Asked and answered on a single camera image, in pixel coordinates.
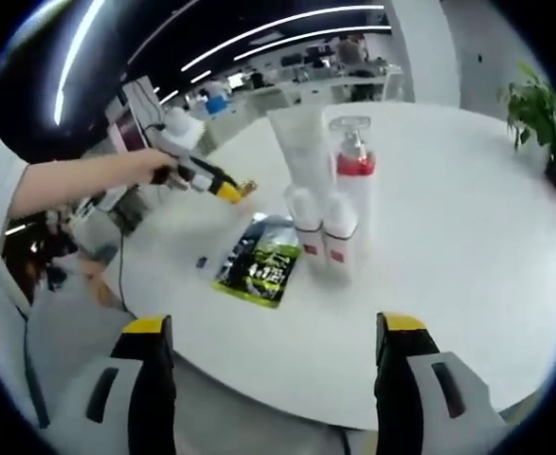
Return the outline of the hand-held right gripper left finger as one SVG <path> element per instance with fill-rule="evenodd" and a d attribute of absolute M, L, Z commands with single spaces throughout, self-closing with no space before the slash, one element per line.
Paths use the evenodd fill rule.
<path fill-rule="evenodd" d="M 174 454 L 171 317 L 127 324 L 68 383 L 51 420 L 59 454 Z"/>

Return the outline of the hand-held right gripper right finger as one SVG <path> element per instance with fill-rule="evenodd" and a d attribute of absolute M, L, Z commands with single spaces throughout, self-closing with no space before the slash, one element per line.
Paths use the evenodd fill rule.
<path fill-rule="evenodd" d="M 411 316 L 376 319 L 379 454 L 488 454 L 499 414 L 487 384 Z"/>

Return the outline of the person's left hand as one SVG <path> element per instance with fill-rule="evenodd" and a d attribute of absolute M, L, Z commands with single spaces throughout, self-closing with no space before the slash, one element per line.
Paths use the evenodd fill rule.
<path fill-rule="evenodd" d="M 166 186 L 170 189 L 186 190 L 188 185 L 184 182 L 176 168 L 162 165 L 152 172 L 151 185 Z"/>

